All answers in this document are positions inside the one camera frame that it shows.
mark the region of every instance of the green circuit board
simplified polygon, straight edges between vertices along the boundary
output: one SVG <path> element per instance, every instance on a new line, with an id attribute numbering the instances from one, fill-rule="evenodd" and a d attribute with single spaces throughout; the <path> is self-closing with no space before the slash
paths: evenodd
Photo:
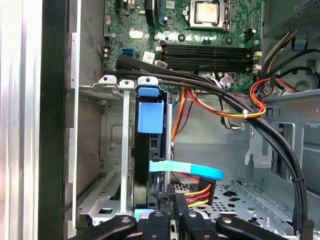
<path id="1" fill-rule="evenodd" d="M 229 31 L 211 29 L 188 29 L 188 23 L 183 11 L 190 0 L 157 0 L 158 17 L 168 17 L 164 26 L 159 21 L 155 27 L 147 24 L 145 0 L 128 0 L 124 6 L 121 0 L 121 10 L 116 12 L 117 0 L 105 0 L 104 39 L 110 46 L 108 58 L 103 59 L 103 67 L 114 69 L 117 57 L 123 48 L 133 49 L 133 58 L 143 59 L 145 51 L 155 53 L 159 42 L 168 44 L 208 46 L 203 43 L 204 37 L 212 37 L 209 45 L 232 48 L 260 48 L 261 12 L 263 0 L 230 0 Z M 245 31 L 254 29 L 256 33 L 249 41 L 245 41 Z M 178 40 L 178 35 L 185 35 L 185 41 Z M 236 74 L 233 90 L 241 92 L 247 89 L 253 81 L 252 73 Z"/>

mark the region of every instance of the ram slot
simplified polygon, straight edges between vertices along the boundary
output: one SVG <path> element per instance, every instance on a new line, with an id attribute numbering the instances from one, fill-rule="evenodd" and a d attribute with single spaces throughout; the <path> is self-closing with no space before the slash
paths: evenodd
<path id="1" fill-rule="evenodd" d="M 219 60 L 219 59 L 195 59 L 180 57 L 163 57 L 162 61 L 168 64 L 168 69 L 173 70 L 196 70 L 199 66 L 204 70 L 216 70 L 235 73 L 247 73 L 252 71 L 253 63 L 251 61 L 238 60 Z"/>
<path id="2" fill-rule="evenodd" d="M 235 47 L 216 47 L 216 46 L 194 46 L 194 45 L 175 45 L 168 44 L 162 46 L 165 56 L 180 57 L 200 57 L 200 58 L 221 58 L 221 59 L 243 59 L 252 57 L 252 50 L 247 48 Z"/>

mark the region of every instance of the sata port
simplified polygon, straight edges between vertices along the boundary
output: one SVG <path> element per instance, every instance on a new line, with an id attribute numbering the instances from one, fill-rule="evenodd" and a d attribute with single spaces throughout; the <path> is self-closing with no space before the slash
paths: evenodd
<path id="1" fill-rule="evenodd" d="M 132 48 L 122 48 L 121 52 L 130 57 L 133 57 L 134 55 L 134 50 Z"/>

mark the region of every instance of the white cable tie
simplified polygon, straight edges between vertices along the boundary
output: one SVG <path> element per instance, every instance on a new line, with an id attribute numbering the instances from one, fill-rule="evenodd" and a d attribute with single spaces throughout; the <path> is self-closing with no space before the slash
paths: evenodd
<path id="1" fill-rule="evenodd" d="M 241 130 L 242 131 L 246 130 L 246 125 L 243 122 L 241 122 L 240 124 L 241 124 Z"/>
<path id="2" fill-rule="evenodd" d="M 244 118 L 246 119 L 246 118 L 248 117 L 248 110 L 245 109 L 245 110 L 243 110 L 242 112 L 243 112 L 243 114 L 244 114 Z"/>

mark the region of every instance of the cpu socket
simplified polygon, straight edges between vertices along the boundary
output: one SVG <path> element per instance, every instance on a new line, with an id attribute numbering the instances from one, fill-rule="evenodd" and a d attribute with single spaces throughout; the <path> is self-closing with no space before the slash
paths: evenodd
<path id="1" fill-rule="evenodd" d="M 230 0 L 191 0 L 182 14 L 190 29 L 230 30 Z"/>

